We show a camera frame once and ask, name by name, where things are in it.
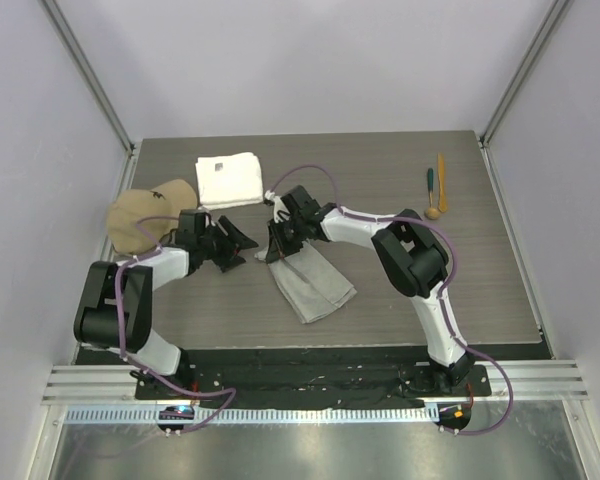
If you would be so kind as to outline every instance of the wooden spoon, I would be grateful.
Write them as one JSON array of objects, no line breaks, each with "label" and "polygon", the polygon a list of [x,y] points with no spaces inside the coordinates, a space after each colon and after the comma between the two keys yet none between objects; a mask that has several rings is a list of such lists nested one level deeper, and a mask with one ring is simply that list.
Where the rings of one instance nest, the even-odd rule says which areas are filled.
[{"label": "wooden spoon", "polygon": [[447,196],[444,193],[444,155],[438,154],[438,182],[440,183],[440,199],[438,200],[438,210],[442,213],[449,210],[447,206]]}]

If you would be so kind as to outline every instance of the cap brim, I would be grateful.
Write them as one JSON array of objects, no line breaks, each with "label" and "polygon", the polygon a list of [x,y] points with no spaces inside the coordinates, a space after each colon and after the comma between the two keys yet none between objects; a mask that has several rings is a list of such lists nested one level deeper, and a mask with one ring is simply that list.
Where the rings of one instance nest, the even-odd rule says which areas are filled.
[{"label": "cap brim", "polygon": [[[198,208],[198,196],[191,185],[182,179],[171,180],[170,182],[158,185],[151,191],[161,193],[171,204],[172,217],[178,218],[180,211]],[[169,230],[178,226],[177,221],[169,222]]]}]

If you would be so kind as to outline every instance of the metal floor panel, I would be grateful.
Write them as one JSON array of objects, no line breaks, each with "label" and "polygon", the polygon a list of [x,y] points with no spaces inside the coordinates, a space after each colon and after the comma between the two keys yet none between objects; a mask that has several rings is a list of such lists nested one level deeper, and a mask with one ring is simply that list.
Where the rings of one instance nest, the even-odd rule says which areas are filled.
[{"label": "metal floor panel", "polygon": [[[504,402],[476,404],[470,428]],[[156,437],[147,425],[65,425],[53,480],[585,479],[561,402],[518,402],[502,428],[473,438],[431,424],[217,426]]]}]

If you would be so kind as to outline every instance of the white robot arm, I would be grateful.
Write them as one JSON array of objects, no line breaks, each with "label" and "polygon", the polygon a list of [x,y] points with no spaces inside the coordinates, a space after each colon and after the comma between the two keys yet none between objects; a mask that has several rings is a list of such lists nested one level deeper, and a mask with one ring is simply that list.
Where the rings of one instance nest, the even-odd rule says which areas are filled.
[{"label": "white robot arm", "polygon": [[[427,339],[432,366],[444,371],[452,385],[465,377],[474,359],[461,346],[466,342],[457,333],[458,325],[446,289],[442,298],[438,298],[447,278],[448,256],[428,229],[392,222],[394,215],[338,209],[334,204],[321,207],[301,186],[281,197],[270,195],[270,200],[274,215],[269,222],[268,263],[298,252],[307,239],[346,242],[375,250],[390,282],[409,297],[415,308]],[[405,210],[399,216],[420,218],[412,210]],[[413,243],[408,251],[404,245],[407,243]],[[455,338],[445,322],[441,300],[456,332]]]}]

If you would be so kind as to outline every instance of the dark wood-grain tabletop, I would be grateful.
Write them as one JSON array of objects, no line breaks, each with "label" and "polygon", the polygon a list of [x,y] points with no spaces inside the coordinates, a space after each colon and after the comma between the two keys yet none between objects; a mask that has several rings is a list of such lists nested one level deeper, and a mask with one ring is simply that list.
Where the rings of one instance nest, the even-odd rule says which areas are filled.
[{"label": "dark wood-grain tabletop", "polygon": [[[198,157],[240,152],[259,157],[265,189],[287,170],[317,163],[336,177],[345,206],[377,214],[405,208],[422,214],[428,205],[427,168],[435,169],[437,154],[443,153],[449,211],[436,225],[459,252],[459,273],[449,292],[463,335],[472,343],[540,341],[473,132],[147,139],[132,187],[183,178],[197,188]],[[328,179],[315,170],[294,174],[277,192],[298,184],[320,203],[334,199]],[[261,246],[267,244],[269,207],[214,211],[220,214]],[[156,291],[154,328],[190,349],[425,343],[410,301],[390,285],[374,251],[342,243],[315,246],[358,291],[334,314],[301,324],[268,267],[247,251],[247,263],[228,273],[208,262],[192,276]]]}]

